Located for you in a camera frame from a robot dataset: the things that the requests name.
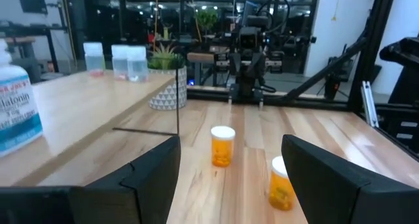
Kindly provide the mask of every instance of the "succulent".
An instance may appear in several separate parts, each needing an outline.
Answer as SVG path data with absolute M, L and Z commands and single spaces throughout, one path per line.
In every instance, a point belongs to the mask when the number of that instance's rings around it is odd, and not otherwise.
M 153 52 L 153 56 L 149 61 L 150 69 L 159 69 L 159 70 L 173 70 L 177 68 L 182 68 L 185 65 L 185 60 L 180 54 L 175 54 L 175 47 L 172 45 L 164 46 L 160 44 L 160 47 L 157 47 Z

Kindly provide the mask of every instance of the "potted plant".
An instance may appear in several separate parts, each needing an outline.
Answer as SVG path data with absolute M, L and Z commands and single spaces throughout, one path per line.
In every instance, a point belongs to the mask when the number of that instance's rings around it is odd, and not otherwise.
M 205 33 L 205 36 L 207 36 L 208 31 L 211 30 L 211 28 L 217 22 L 217 12 L 215 10 L 200 10 L 196 12 L 196 21 L 198 22 L 198 25 L 202 31 Z M 210 49 L 207 37 L 205 37 L 205 43 L 203 47 L 207 47 L 208 50 Z
M 160 44 L 149 59 L 149 73 L 176 75 L 178 74 L 177 84 L 179 85 L 179 108 L 186 105 L 187 100 L 187 70 L 185 59 L 180 54 L 173 52 L 174 48 L 169 45 L 165 47 Z M 176 83 L 169 85 L 162 92 L 153 97 L 149 105 L 157 110 L 176 109 Z

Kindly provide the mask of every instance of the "melatonin bottle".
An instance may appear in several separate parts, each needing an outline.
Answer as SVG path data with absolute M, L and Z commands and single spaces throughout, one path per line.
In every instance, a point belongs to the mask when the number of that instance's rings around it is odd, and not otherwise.
M 25 69 L 11 65 L 0 39 L 0 157 L 42 136 L 43 128 Z

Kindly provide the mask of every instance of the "monitor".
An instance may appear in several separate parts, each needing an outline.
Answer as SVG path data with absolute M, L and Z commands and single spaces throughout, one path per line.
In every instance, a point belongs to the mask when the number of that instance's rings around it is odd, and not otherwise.
M 19 0 L 25 13 L 48 14 L 45 0 Z

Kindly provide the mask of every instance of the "white geometric planter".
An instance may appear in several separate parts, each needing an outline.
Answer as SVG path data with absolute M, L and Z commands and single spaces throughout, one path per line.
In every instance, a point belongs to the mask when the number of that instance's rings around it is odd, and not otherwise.
M 176 76 L 176 70 L 156 70 L 149 69 L 149 73 L 155 74 L 166 74 Z M 187 71 L 186 66 L 179 69 L 177 74 L 179 75 L 179 108 L 182 108 L 186 105 L 187 100 Z M 176 83 L 171 84 L 162 92 L 158 93 L 153 97 L 149 105 L 153 109 L 157 110 L 175 110 L 176 109 Z

